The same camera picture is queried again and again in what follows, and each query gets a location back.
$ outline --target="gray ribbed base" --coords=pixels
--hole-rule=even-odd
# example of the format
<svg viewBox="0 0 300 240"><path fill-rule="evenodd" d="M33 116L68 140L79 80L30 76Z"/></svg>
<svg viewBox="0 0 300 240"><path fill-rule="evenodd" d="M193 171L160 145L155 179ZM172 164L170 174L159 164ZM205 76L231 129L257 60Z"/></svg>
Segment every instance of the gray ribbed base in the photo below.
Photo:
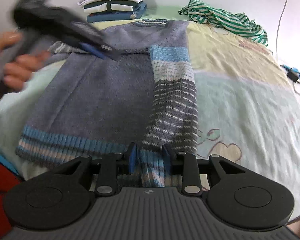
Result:
<svg viewBox="0 0 300 240"><path fill-rule="evenodd" d="M222 224L200 198L176 188L122 188L114 197L97 199L81 220L54 231L13 228L4 240L297 240L286 227L248 232Z"/></svg>

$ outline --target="bed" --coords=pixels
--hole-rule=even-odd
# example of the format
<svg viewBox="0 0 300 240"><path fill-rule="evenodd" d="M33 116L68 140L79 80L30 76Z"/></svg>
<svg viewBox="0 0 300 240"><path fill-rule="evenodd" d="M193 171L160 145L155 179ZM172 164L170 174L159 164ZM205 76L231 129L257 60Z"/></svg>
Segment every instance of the bed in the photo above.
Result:
<svg viewBox="0 0 300 240"><path fill-rule="evenodd" d="M149 9L143 18L188 20L178 10ZM285 185L295 198L290 221L300 219L300 105L284 71L266 47L224 29L189 22L187 36L197 87L197 157L218 154ZM25 90L0 101L0 154L24 179L47 170L19 158L15 148L35 103L65 61L47 65ZM201 179L209 189L206 177Z"/></svg>

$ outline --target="printed cartoon pattern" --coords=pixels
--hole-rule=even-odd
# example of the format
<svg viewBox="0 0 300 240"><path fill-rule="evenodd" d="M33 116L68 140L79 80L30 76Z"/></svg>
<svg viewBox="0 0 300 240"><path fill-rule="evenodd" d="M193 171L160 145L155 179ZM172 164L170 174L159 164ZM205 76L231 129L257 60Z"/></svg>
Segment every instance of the printed cartoon pattern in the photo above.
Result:
<svg viewBox="0 0 300 240"><path fill-rule="evenodd" d="M208 131L205 139L202 139L202 136L200 135L199 138L200 139L198 140L198 146L202 145L207 140L216 141L216 143L212 146L207 156L201 156L197 154L199 157L208 158L209 155L217 154L235 163L237 163L242 158L242 151L238 145L236 145L235 143L226 144L222 140L219 140L220 139L219 128L211 129L210 131ZM203 190L209 190L210 186L207 180L207 175L201 174L200 179L201 179Z"/></svg>
<svg viewBox="0 0 300 240"><path fill-rule="evenodd" d="M245 49L253 49L253 50L259 51L265 55L269 55L269 52L266 49L264 49L262 46L260 46L256 43L250 42L249 40L239 40L239 47L245 48Z"/></svg>

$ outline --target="round black pad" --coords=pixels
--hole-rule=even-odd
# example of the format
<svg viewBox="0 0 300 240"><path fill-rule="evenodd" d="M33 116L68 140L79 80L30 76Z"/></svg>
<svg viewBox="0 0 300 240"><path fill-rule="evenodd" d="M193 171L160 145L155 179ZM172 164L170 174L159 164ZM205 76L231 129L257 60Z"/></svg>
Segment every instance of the round black pad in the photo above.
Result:
<svg viewBox="0 0 300 240"><path fill-rule="evenodd" d="M62 200L62 192L53 187L36 188L26 196L30 206L47 208L58 204Z"/></svg>
<svg viewBox="0 0 300 240"><path fill-rule="evenodd" d="M221 220L239 228L270 229L288 222L291 192L254 172L229 174L211 188L207 204Z"/></svg>
<svg viewBox="0 0 300 240"><path fill-rule="evenodd" d="M243 187L234 193L235 200L246 207L263 207L271 201L271 194L260 187Z"/></svg>
<svg viewBox="0 0 300 240"><path fill-rule="evenodd" d="M4 197L12 224L51 230L76 221L90 204L88 191L68 175L45 175L21 183Z"/></svg>

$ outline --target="finger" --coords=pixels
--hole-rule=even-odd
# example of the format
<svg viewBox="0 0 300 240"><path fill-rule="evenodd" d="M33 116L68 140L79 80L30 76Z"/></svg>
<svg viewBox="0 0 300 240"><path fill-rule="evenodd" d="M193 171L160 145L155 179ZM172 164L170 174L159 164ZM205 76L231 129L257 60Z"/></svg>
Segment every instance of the finger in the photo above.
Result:
<svg viewBox="0 0 300 240"><path fill-rule="evenodd" d="M23 89L24 86L24 82L22 82L20 79L18 79L17 77L14 76L5 76L3 78L3 83L14 89L15 91L20 91Z"/></svg>
<svg viewBox="0 0 300 240"><path fill-rule="evenodd" d="M4 66L4 74L7 76L14 76L23 82L28 81L31 77L31 71L20 66L16 62L7 63Z"/></svg>
<svg viewBox="0 0 300 240"><path fill-rule="evenodd" d="M46 51L46 50L43 50L41 51L38 55L37 55L37 59L41 62L44 62L46 61L48 58L51 57L51 53Z"/></svg>
<svg viewBox="0 0 300 240"><path fill-rule="evenodd" d="M21 33L16 32L5 32L0 37L0 51L3 50L7 46L11 46L22 38Z"/></svg>
<svg viewBox="0 0 300 240"><path fill-rule="evenodd" d="M32 72L37 71L43 65L43 63L39 61L36 56L32 55L21 55L16 58L16 62L24 68L31 70Z"/></svg>
<svg viewBox="0 0 300 240"><path fill-rule="evenodd" d="M6 32L0 38L0 52L7 46L13 45L21 40L20 33Z"/></svg>

